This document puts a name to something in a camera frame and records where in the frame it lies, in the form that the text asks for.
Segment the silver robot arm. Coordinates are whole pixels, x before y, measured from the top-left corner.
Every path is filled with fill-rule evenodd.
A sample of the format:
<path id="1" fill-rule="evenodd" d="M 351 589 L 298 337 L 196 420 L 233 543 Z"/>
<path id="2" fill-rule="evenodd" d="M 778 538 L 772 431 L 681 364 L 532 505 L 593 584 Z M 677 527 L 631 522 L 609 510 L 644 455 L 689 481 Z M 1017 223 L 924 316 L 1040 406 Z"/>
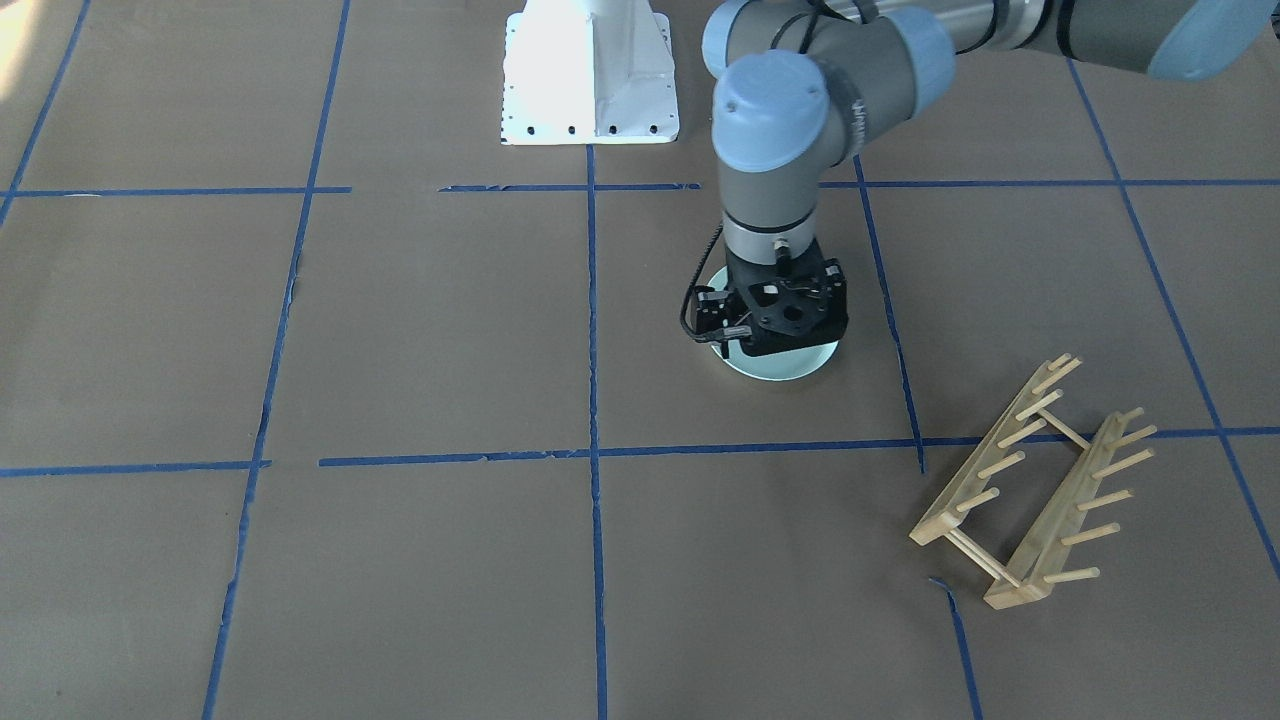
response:
<path id="1" fill-rule="evenodd" d="M 846 279 L 820 251 L 820 176 L 919 117 L 957 59 L 1032 49 L 1157 79 L 1231 65 L 1270 1 L 727 1 L 701 50 L 716 78 L 722 290 L 692 282 L 681 323 L 723 357 L 838 342 Z"/>

